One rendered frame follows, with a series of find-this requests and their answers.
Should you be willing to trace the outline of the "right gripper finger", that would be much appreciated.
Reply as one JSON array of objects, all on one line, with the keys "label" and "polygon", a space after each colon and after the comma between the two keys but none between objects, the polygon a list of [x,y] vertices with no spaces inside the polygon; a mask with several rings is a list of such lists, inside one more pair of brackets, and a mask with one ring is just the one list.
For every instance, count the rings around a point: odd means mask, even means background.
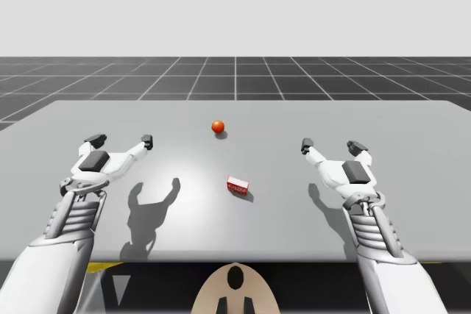
[{"label": "right gripper finger", "polygon": [[372,155],[369,153],[369,149],[366,146],[362,145],[357,141],[349,140],[347,142],[347,148],[349,150],[349,153],[354,156],[355,161],[358,161],[365,165],[372,164]]},{"label": "right gripper finger", "polygon": [[321,163],[327,160],[314,148],[314,142],[310,138],[302,139],[301,153],[305,155],[306,160],[315,167],[318,167]]}]

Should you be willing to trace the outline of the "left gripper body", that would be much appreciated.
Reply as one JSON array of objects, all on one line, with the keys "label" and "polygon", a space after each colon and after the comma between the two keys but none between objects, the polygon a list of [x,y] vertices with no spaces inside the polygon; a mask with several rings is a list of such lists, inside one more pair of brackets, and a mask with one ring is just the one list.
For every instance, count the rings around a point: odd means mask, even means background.
[{"label": "left gripper body", "polygon": [[125,175],[135,162],[128,153],[108,153],[92,151],[77,161],[72,167],[72,178],[85,184],[113,182]]}]

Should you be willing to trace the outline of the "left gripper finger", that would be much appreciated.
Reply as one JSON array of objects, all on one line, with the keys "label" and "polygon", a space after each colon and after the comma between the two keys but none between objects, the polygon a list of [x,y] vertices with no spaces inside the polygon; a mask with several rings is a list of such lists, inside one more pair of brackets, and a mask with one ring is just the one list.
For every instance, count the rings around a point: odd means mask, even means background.
[{"label": "left gripper finger", "polygon": [[107,136],[105,134],[93,135],[84,139],[83,144],[79,147],[79,156],[84,156],[92,151],[96,151],[105,144],[106,140]]},{"label": "left gripper finger", "polygon": [[152,135],[143,135],[141,142],[124,153],[124,161],[137,162],[143,159],[153,149]]}]

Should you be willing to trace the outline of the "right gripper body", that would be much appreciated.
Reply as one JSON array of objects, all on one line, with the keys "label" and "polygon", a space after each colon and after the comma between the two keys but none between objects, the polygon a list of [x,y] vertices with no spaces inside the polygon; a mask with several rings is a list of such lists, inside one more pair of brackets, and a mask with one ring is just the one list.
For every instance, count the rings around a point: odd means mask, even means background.
[{"label": "right gripper body", "polygon": [[319,164],[318,172],[323,182],[344,199],[358,193],[368,197],[377,195],[376,178],[366,163],[326,160]]}]

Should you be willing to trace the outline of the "red and white carton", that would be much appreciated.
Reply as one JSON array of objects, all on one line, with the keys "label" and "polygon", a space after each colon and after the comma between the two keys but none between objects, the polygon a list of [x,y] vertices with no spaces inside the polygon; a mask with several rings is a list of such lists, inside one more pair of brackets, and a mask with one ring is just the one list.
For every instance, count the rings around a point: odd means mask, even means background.
[{"label": "red and white carton", "polygon": [[227,189],[234,193],[247,195],[249,190],[249,183],[247,181],[237,179],[233,176],[227,178]]}]

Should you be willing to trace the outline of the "tan robot part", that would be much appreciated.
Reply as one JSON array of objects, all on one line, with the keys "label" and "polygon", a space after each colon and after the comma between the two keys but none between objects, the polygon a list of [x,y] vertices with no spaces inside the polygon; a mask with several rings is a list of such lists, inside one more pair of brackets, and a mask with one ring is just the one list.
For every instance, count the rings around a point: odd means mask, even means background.
[{"label": "tan robot part", "polygon": [[200,288],[191,314],[280,314],[265,279],[241,263],[214,271]]}]

